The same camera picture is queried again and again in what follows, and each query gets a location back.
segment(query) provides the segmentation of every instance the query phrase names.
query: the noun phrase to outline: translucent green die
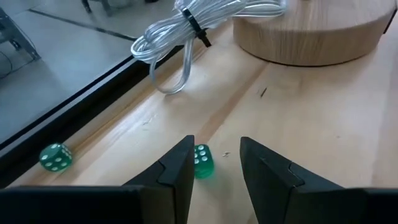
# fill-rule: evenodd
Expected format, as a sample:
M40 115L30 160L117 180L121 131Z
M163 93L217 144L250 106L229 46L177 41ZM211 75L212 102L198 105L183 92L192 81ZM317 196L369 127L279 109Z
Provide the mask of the translucent green die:
M195 177L198 179L210 176L214 171L214 161L210 149L205 144L195 146Z
M58 172L72 164L72 154L65 145L55 143L47 146L40 153L39 161L44 169Z

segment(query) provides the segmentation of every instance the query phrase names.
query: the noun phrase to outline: black zip tie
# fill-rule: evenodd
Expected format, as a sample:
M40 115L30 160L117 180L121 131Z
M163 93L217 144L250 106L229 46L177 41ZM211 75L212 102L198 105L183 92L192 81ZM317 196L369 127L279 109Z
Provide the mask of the black zip tie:
M192 15L192 13L187 9L184 8L182 9L182 15L188 20L188 22L191 24L193 30L196 33L196 36L204 43L204 45L206 47L210 47L211 43L209 41L209 39L207 39L206 37L206 30L200 28L197 20L194 18L194 16Z

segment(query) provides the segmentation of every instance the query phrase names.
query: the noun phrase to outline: black edge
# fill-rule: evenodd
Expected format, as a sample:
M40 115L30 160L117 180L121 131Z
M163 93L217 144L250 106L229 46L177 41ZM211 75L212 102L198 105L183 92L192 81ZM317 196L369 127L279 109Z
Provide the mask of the black edge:
M162 65L183 46L175 47L158 62ZM31 130L0 151L0 187L7 187L38 162L40 151L51 143L64 142L95 116L125 94L149 73L149 65L129 62L95 83L80 96L59 108Z
M396 14L397 14L397 11L398 11L398 8L396 7L396 8L394 9L394 12L392 13L391 19L390 19L390 21L388 22L387 27L386 27L386 29L384 30L383 34L386 34L386 33L387 33L388 28L390 28L391 22L394 20Z

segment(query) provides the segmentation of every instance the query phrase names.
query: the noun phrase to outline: chair leg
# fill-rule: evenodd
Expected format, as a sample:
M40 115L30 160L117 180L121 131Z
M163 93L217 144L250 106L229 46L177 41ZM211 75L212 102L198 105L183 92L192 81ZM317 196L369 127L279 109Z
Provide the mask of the chair leg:
M102 3L102 7L104 7L106 15L112 16L111 6L109 5L108 0L101 0L101 3Z
M81 3L85 7L86 12L87 13L91 13L91 8L90 8L90 5L88 4L88 0L81 0Z

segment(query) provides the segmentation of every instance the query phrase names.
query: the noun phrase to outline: wooden table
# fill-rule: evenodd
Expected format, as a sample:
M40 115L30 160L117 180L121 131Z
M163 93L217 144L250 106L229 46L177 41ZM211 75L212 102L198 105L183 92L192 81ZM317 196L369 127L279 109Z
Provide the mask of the wooden table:
M39 165L12 185L121 185L188 134L210 146L213 177L196 180L189 223L255 223L239 160L249 136L344 187L398 186L398 22L359 60L322 68L276 65L234 44L231 23L195 45L176 95L147 78L68 139L74 165ZM175 82L182 53L158 69Z

